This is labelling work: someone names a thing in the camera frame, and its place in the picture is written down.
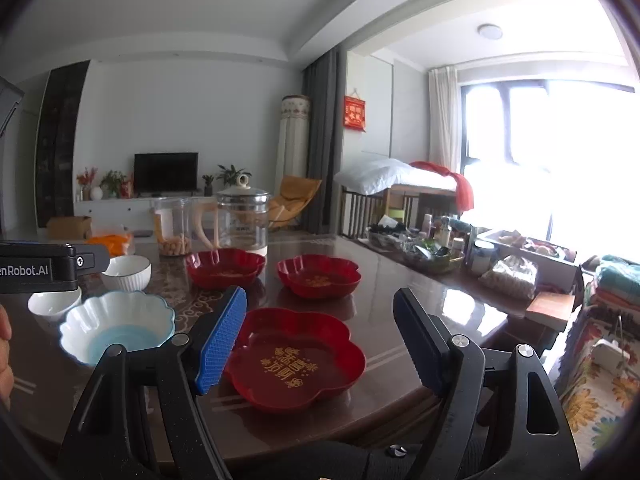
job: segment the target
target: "white curtain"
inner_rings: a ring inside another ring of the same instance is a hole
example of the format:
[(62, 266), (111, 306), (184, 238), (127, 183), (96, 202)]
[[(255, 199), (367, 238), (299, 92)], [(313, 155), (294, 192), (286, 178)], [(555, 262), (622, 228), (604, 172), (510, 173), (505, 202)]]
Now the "white curtain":
[(429, 70), (429, 160), (460, 172), (462, 153), (460, 87), (452, 66)]
[(275, 194), (280, 190), (284, 175), (306, 177), (310, 108), (309, 98), (303, 95), (289, 95), (282, 99)]

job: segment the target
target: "vase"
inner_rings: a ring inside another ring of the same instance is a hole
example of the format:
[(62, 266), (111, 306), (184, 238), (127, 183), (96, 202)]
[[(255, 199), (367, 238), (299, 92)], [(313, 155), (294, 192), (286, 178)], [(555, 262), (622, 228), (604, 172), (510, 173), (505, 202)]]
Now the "vase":
[(101, 187), (96, 186), (91, 188), (91, 200), (102, 200), (103, 194)]

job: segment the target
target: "white bowl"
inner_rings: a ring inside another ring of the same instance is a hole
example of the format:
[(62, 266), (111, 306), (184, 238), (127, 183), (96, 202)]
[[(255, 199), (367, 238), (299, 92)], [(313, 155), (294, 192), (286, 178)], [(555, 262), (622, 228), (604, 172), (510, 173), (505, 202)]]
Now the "white bowl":
[(144, 290), (151, 280), (151, 262), (144, 256), (116, 256), (100, 274), (108, 290)]
[(160, 346), (174, 334), (174, 310), (164, 298), (144, 292), (107, 292), (66, 314), (60, 346), (78, 362), (94, 366), (120, 343), (127, 351)]
[(29, 298), (27, 307), (43, 329), (57, 333), (57, 325), (65, 319), (67, 312), (80, 304), (81, 300), (80, 287), (64, 292), (36, 292)]

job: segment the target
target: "orange bag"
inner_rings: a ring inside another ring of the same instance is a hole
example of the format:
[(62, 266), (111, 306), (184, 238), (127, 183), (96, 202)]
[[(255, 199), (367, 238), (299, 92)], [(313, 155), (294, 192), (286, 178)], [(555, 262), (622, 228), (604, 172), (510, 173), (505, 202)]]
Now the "orange bag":
[(94, 236), (87, 240), (89, 244), (102, 244), (107, 246), (109, 256), (124, 256), (133, 254), (133, 234)]

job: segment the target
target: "floral fabric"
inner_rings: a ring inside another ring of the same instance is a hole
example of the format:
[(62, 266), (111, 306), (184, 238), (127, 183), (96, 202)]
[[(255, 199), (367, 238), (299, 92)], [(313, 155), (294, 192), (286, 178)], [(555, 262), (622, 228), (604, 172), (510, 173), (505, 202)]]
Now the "floral fabric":
[(605, 337), (611, 339), (613, 327), (602, 320), (588, 319), (579, 325), (581, 331), (573, 339), (567, 356), (575, 363), (567, 386), (560, 397), (564, 414), (574, 436), (580, 466), (604, 446), (640, 389), (638, 355), (640, 342), (625, 331), (625, 350), (630, 354), (631, 371), (616, 374), (593, 362), (591, 347)]

